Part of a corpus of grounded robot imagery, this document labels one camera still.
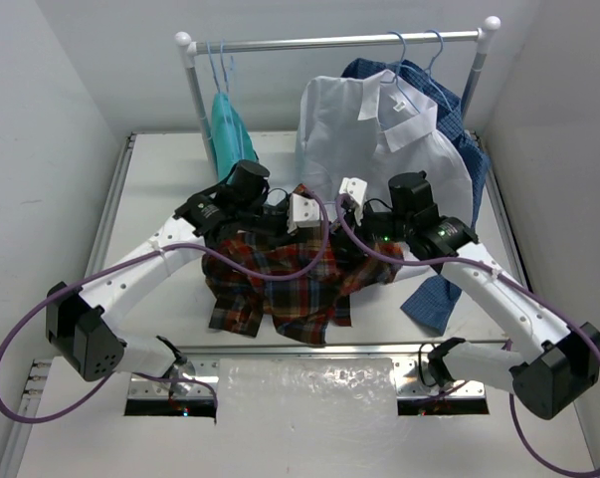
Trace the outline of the red plaid shirt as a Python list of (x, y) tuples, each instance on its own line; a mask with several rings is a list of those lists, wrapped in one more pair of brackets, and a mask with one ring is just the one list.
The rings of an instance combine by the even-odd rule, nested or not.
[[(278, 247), (252, 232), (240, 232), (216, 251), (242, 267), (267, 276), (290, 275), (316, 256), (322, 242), (317, 228)], [(308, 345), (325, 343), (330, 324), (351, 325), (350, 295), (375, 284), (395, 281), (401, 267), (363, 254), (336, 227), (323, 257), (306, 274), (289, 281), (245, 275), (214, 256), (201, 260), (205, 282), (215, 298), (209, 328), (254, 338), (263, 316), (276, 332)]]

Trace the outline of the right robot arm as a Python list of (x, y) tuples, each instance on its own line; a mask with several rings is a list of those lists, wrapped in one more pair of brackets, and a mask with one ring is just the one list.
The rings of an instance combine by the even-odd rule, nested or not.
[(366, 181), (345, 178), (336, 199), (348, 237), (373, 258), (370, 239), (404, 242), (416, 265), (431, 267), (459, 287), (512, 341), (494, 350), (450, 338), (428, 354), (423, 375), (444, 388), (475, 380), (507, 391), (535, 416), (549, 420), (598, 380), (600, 333), (589, 323), (574, 329), (532, 298), (456, 217), (440, 214), (425, 172), (407, 172), (389, 182), (391, 206), (376, 212), (366, 202)]

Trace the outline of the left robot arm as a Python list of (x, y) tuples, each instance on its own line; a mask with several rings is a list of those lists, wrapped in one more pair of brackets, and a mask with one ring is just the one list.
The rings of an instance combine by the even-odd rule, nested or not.
[(186, 359), (168, 339), (135, 336), (121, 329), (125, 316), (185, 265), (202, 258), (238, 230), (262, 225), (282, 232), (288, 213), (264, 211), (269, 171), (241, 160), (229, 176), (190, 196), (184, 204), (120, 261), (83, 285), (60, 282), (47, 296), (48, 341), (87, 382), (113, 372), (174, 378)]

